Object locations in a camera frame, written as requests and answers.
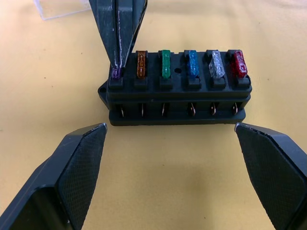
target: small hole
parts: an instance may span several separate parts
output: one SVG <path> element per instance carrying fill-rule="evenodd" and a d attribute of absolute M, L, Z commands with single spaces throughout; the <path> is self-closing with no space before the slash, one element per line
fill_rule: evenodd
<path fill-rule="evenodd" d="M 106 88 L 105 87 L 100 88 L 99 92 L 106 92 Z"/>
<path fill-rule="evenodd" d="M 176 68 L 175 69 L 175 73 L 181 73 L 181 72 L 182 72 L 181 68 Z"/>

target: black fuse box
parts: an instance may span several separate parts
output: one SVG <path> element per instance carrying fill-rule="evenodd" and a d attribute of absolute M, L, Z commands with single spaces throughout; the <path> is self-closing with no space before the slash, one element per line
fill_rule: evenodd
<path fill-rule="evenodd" d="M 232 71 L 235 50 L 220 52 L 225 75 L 212 78 L 212 50 L 197 52 L 199 75 L 188 76 L 187 52 L 171 53 L 169 79 L 162 78 L 159 52 L 147 53 L 146 77 L 137 78 L 137 53 L 131 53 L 119 80 L 108 80 L 98 89 L 110 110 L 114 126 L 235 124 L 246 114 L 252 91 L 250 77 Z"/>

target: blade fuse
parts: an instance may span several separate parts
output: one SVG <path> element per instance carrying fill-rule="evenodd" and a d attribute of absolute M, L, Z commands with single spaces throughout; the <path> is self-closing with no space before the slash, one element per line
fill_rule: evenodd
<path fill-rule="evenodd" d="M 200 73 L 198 66 L 198 57 L 196 50 L 189 51 L 189 60 L 188 60 L 188 74 L 191 79 L 195 79 L 198 77 Z"/>
<path fill-rule="evenodd" d="M 162 50 L 162 77 L 169 79 L 171 76 L 171 51 Z"/>
<path fill-rule="evenodd" d="M 222 78 L 225 75 L 220 51 L 212 51 L 212 59 L 209 64 L 209 70 L 212 78 Z"/>
<path fill-rule="evenodd" d="M 236 50 L 234 54 L 233 71 L 239 78 L 244 78 L 248 75 L 248 69 L 246 67 L 243 53 L 241 50 Z"/>
<path fill-rule="evenodd" d="M 146 51 L 138 51 L 138 65 L 136 75 L 138 79 L 144 79 L 146 73 Z"/>

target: textured surface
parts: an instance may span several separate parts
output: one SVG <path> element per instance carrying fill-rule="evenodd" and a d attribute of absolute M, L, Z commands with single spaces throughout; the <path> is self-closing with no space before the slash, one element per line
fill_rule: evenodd
<path fill-rule="evenodd" d="M 106 130 L 85 136 L 59 179 L 59 195 L 75 230 L 81 230 L 98 178 Z"/>
<path fill-rule="evenodd" d="M 92 12 L 43 21 L 32 0 L 0 0 L 0 35 L 0 213 L 64 135 L 108 122 L 83 230 L 274 230 L 233 125 L 109 125 Z M 307 151 L 306 38 L 304 0 L 151 0 L 135 50 L 241 49 L 245 122 Z"/>
<path fill-rule="evenodd" d="M 237 129 L 254 189 L 276 230 L 284 230 L 306 200 L 307 180 L 267 136 Z"/>

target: yellow table surface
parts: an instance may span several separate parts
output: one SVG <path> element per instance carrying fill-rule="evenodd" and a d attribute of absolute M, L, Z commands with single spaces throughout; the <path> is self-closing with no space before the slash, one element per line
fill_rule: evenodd
<path fill-rule="evenodd" d="M 135 50 L 240 48 L 253 92 L 246 123 L 307 150 L 303 0 L 150 0 Z M 62 138 L 108 120 L 109 61 L 91 11 L 43 21 L 0 1 L 0 214 Z M 84 230 L 272 230 L 234 125 L 108 125 Z"/>

